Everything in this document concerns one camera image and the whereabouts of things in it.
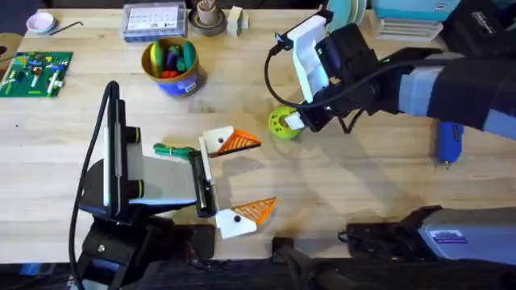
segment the bowl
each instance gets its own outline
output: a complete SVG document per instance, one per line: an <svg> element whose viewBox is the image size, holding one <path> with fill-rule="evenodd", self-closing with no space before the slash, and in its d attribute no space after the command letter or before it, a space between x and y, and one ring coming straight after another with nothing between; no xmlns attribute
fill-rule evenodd
<svg viewBox="0 0 516 290"><path fill-rule="evenodd" d="M56 19L48 12L37 12L27 19L26 25L28 30L43 34L49 32L56 25Z"/></svg>

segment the cable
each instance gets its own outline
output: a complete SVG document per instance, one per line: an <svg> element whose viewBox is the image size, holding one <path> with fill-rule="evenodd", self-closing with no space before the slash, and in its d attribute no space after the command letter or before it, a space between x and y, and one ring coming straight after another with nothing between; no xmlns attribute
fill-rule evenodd
<svg viewBox="0 0 516 290"><path fill-rule="evenodd" d="M335 102L342 97L346 97L347 94L349 94L353 90L359 88L364 83L371 81L375 77L378 77L381 74L387 73L388 71L396 69L396 68L403 68L403 67L409 67L409 66L415 66L415 67L444 66L445 64L447 64L451 61L451 60L408 60L408 61L398 62L396 64L387 64L386 66L379 68L377 71L367 75L366 77L360 79L359 81L344 88L341 92L337 93L333 97L329 97L328 99L321 100L321 101L315 101L310 104L297 104L297 103L292 103L290 101L286 101L285 99L278 96L277 93L274 91L273 87L271 86L271 82L268 78L268 65L271 61L271 58L273 56L275 56L278 53L278 51L280 51L280 50L281 50L281 48L279 48L278 44L277 44L276 46L271 48L271 50L268 52L267 59L265 60L265 66L264 66L265 84L267 85L268 91L272 94L272 96L278 102L280 102L281 104L283 104L285 106L293 107L296 109L311 109L311 108L317 108L320 106L327 106L330 103Z"/></svg>
<svg viewBox="0 0 516 290"><path fill-rule="evenodd" d="M344 134L350 134L353 130L353 127L355 126L356 124L356 121L358 121L358 118L364 113L364 109L360 109L358 110L358 112L356 112L355 116L353 116L353 119L352 121L349 123L349 127L346 127L346 123L344 123L344 120L342 117L338 117L337 119L339 120L339 123L340 123L340 126L342 127L342 130L344 131Z"/></svg>
<svg viewBox="0 0 516 290"><path fill-rule="evenodd" d="M80 197L82 194L82 187L84 184L85 175L88 171L89 160L91 159L95 143L97 142L97 137L100 131L100 126L102 124L102 117L104 116L104 111L106 110L107 101L110 97L115 97L118 95L119 84L116 81L110 81L110 83L107 84L107 87L104 90L104 96L102 96L102 102L100 104L100 109L98 110L97 122L95 123L94 132L91 136L91 140L89 141L88 151L86 152L86 157L84 159L84 163L82 164L81 176L79 177L79 185L77 186L77 193L75 195L75 201L73 202L72 217L70 218L68 254L70 258L72 276L75 280L75 285L79 290L85 290L84 285L82 284L82 278L79 274L79 269L77 267L77 261L75 257L75 229L77 227L77 215L79 213L79 202L81 201Z"/></svg>
<svg viewBox="0 0 516 290"><path fill-rule="evenodd" d="M39 281L43 278L48 278L48 276L45 276L45 275L39 275L39 276L36 276L36 277L33 277L33 278L30 278L29 280L26 280L20 284L16 284L16 285L13 285L13 286L9 286L7 288L3 288L2 290L15 290L15 289L26 289L28 285L30 284L33 284L34 282L36 281Z"/></svg>
<svg viewBox="0 0 516 290"><path fill-rule="evenodd" d="M260 3L258 4L257 9L260 9L260 8L261 8L261 6L262 6L262 5L264 5L264 2L265 2L265 0L261 0L261 1L260 1Z"/></svg>

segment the orange triangular piece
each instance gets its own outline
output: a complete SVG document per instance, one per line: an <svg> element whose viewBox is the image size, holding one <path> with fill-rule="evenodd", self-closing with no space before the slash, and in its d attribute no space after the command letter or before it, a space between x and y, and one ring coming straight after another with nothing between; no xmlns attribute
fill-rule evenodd
<svg viewBox="0 0 516 290"><path fill-rule="evenodd" d="M242 130L235 129L233 134L224 142L217 153L226 153L227 151L238 151L248 149L251 147L257 147L261 145L261 141Z"/></svg>
<svg viewBox="0 0 516 290"><path fill-rule="evenodd" d="M273 211L275 203L276 198L273 197L262 201L251 202L245 205L233 206L231 210L254 221L256 225L259 226Z"/></svg>

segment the storage box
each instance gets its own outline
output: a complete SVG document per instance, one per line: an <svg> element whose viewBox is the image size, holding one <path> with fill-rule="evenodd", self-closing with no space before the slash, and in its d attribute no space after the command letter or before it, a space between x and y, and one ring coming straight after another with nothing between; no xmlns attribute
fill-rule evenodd
<svg viewBox="0 0 516 290"><path fill-rule="evenodd" d="M128 43L186 37L185 2L126 4L122 17L120 36Z"/></svg>

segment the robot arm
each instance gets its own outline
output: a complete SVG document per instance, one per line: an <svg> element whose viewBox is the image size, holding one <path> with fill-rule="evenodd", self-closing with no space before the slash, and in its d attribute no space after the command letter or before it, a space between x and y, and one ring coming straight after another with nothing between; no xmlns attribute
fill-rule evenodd
<svg viewBox="0 0 516 290"><path fill-rule="evenodd" d="M277 35L278 45L266 60L265 81L271 94L297 109L285 118L291 129L308 126L317 132L333 117L342 122L341 118L358 110L356 121L363 112L373 115L382 110L516 139L512 129L516 126L516 61L467 58L434 48L404 48L378 60L355 24L325 37L321 31L329 21L331 13L319 11ZM291 48L305 98L302 104L281 99L268 80L272 56Z"/></svg>

